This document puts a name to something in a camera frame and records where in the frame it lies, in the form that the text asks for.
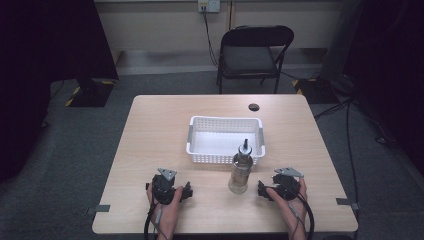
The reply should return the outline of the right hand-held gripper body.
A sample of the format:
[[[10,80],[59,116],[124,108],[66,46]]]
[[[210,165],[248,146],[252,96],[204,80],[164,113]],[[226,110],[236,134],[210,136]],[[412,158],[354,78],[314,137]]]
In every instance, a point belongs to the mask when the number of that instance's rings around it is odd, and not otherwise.
[[[295,199],[300,191],[298,179],[303,178],[304,175],[292,167],[277,168],[274,172],[272,180],[278,195],[287,201]]]

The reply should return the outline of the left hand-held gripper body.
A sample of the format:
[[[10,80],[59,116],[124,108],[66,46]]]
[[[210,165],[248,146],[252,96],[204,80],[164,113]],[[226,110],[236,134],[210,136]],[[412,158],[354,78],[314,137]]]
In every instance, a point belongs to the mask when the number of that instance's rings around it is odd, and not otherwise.
[[[175,170],[169,170],[164,168],[158,169],[158,174],[156,174],[152,179],[152,193],[154,198],[163,205],[169,205],[175,194],[175,176],[177,172]]]

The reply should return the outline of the glass oil bottle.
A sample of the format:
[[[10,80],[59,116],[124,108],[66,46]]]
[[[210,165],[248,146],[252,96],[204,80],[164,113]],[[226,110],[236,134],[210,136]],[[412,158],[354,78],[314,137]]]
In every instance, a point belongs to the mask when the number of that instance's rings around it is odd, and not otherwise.
[[[251,152],[252,147],[249,145],[248,140],[245,139],[238,147],[238,153],[233,157],[228,188],[235,194],[243,194],[248,188],[248,179],[253,166]]]

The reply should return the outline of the white plastic basket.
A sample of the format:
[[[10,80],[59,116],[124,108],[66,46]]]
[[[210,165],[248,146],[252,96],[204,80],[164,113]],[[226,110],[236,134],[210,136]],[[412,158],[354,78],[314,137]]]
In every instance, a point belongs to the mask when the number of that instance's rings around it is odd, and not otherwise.
[[[258,118],[193,116],[186,152],[195,163],[230,164],[248,141],[253,163],[266,154],[262,121]]]

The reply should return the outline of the person's right hand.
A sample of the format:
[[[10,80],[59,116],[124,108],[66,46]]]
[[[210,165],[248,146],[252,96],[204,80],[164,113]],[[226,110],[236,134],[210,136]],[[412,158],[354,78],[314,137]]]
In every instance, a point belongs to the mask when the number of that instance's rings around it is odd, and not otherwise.
[[[306,218],[307,210],[302,201],[299,199],[286,201],[271,188],[268,189],[267,192],[279,207],[280,214],[287,228],[288,237],[295,233],[305,233],[306,235],[303,223]]]

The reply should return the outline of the person's left hand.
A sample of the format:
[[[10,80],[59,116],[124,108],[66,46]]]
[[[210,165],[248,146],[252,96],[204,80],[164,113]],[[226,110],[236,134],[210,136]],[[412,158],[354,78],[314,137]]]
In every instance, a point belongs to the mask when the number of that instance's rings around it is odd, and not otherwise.
[[[149,203],[155,207],[152,213],[151,223],[155,226],[158,233],[167,236],[174,235],[178,224],[179,203],[182,191],[183,187],[179,186],[175,190],[174,199],[169,205],[159,204],[153,196],[152,188],[146,191]]]

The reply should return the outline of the grey tape strip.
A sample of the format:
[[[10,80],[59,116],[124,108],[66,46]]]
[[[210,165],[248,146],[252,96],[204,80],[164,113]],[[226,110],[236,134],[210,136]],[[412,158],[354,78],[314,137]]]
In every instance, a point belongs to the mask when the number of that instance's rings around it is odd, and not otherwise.
[[[93,215],[97,212],[109,212],[110,207],[110,205],[96,205],[93,207],[89,207],[86,211],[86,214]]]
[[[360,205],[357,202],[352,202],[347,198],[337,198],[336,203],[338,205],[350,206],[353,211],[357,211],[360,209]]]

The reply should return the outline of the black stand base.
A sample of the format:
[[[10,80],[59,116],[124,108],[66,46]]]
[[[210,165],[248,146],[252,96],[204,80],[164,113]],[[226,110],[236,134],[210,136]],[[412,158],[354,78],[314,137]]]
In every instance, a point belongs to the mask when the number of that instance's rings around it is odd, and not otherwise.
[[[65,103],[66,107],[104,107],[115,86],[113,80],[78,78],[77,82],[79,86]]]
[[[316,79],[296,79],[292,85],[297,94],[303,95],[309,104],[336,104],[339,99],[330,82]]]

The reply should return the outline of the black folding chair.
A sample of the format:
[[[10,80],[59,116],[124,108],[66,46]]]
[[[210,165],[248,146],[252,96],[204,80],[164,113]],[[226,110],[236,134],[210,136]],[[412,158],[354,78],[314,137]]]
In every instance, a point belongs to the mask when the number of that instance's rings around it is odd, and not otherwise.
[[[291,28],[282,25],[239,26],[226,32],[220,44],[216,84],[223,79],[274,79],[278,91],[282,64],[294,40]]]

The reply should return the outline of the dark curtain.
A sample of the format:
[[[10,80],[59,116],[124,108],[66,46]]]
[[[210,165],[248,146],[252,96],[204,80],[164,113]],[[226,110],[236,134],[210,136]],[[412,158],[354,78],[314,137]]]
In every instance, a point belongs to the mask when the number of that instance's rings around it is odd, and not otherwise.
[[[424,0],[365,0],[345,72],[424,176]]]
[[[0,0],[0,183],[26,164],[53,82],[117,77],[94,0]]]

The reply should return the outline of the wall socket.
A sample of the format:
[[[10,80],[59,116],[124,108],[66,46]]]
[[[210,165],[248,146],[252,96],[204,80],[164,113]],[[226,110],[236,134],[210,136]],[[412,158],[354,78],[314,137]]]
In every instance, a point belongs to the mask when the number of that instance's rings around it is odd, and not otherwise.
[[[221,10],[220,0],[197,0],[200,13],[219,13]]]

